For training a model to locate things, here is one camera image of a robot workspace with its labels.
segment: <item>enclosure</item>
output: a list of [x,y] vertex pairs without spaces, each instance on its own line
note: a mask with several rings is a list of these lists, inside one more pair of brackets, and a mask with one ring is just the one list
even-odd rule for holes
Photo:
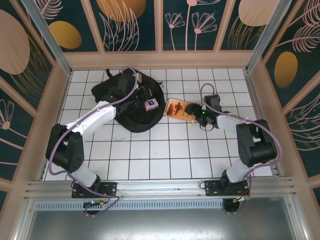
[[[319,26],[319,0],[3,0],[3,239],[318,239]],[[267,121],[283,157],[253,171],[245,209],[225,214],[232,196],[201,187],[235,164],[237,134],[163,116],[141,133],[112,119],[84,139],[84,164],[120,197],[86,217],[72,179],[48,170],[49,136],[93,109],[92,88],[124,66],[166,102],[201,105],[209,83],[222,111]]]

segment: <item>book cover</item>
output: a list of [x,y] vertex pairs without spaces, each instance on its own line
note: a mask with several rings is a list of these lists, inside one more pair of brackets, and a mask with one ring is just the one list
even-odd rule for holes
[[185,109],[189,104],[191,104],[191,102],[170,98],[166,103],[164,116],[194,123],[196,117],[185,112]]

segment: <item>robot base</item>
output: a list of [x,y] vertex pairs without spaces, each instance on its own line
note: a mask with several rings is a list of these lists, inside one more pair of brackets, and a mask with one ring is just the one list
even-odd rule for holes
[[205,195],[213,196],[241,196],[242,192],[249,195],[249,186],[246,180],[239,182],[230,182],[227,171],[222,173],[220,180],[204,181]]
[[[100,183],[100,194],[108,194],[109,196],[115,196],[117,193],[117,183],[116,182],[101,182]],[[73,199],[98,199],[102,198],[95,194],[92,194],[85,190],[78,183],[73,184],[71,197]]]
[[222,207],[227,213],[235,214],[236,211],[240,209],[240,202],[239,201],[233,202],[233,199],[223,199]]

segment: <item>grid floor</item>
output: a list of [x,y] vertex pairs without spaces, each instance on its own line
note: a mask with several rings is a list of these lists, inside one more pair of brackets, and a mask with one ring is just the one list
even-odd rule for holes
[[[223,111],[256,120],[242,69],[140,69],[161,83],[165,100],[175,98],[201,103],[200,86],[211,83],[220,95]],[[73,122],[96,102],[91,89],[108,79],[103,70],[74,71],[60,117],[61,124]],[[101,126],[85,139],[85,164],[102,180],[218,178],[238,159],[237,137],[221,129],[201,130],[198,123],[163,117],[143,133],[131,133],[117,121]],[[52,165],[53,171],[59,167]],[[255,177],[272,176],[261,167]],[[69,180],[65,174],[45,180]]]

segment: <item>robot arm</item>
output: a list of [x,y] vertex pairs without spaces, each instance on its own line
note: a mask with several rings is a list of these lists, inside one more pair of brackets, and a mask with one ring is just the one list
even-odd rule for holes
[[[57,143],[60,136],[70,129],[72,126],[76,127],[64,138],[64,140],[58,146],[52,162],[67,172],[69,172],[74,178],[97,192],[100,189],[100,178],[94,172],[92,172],[86,164],[83,164],[84,153],[84,140],[93,134],[104,123],[113,120],[116,116],[116,107],[109,106],[102,110],[101,106],[106,105],[108,102],[100,101],[92,110],[79,119],[67,124],[56,124],[53,126],[49,138],[48,147],[45,153],[47,159],[49,159],[51,152]],[[81,124],[77,124],[81,119],[90,115]]]
[[[222,111],[219,95],[208,95],[204,100],[212,108],[219,112]],[[258,165],[266,164],[276,158],[277,148],[274,140],[254,124],[244,122],[241,118],[234,118],[227,114],[222,115],[203,109],[196,103],[191,103],[185,111],[189,115],[194,114],[202,127],[210,124],[215,128],[237,135],[239,158],[231,168],[222,173],[221,180],[225,182],[225,186],[244,181],[248,172],[253,168],[257,168]],[[257,120],[256,123],[269,129],[268,123],[263,119]]]

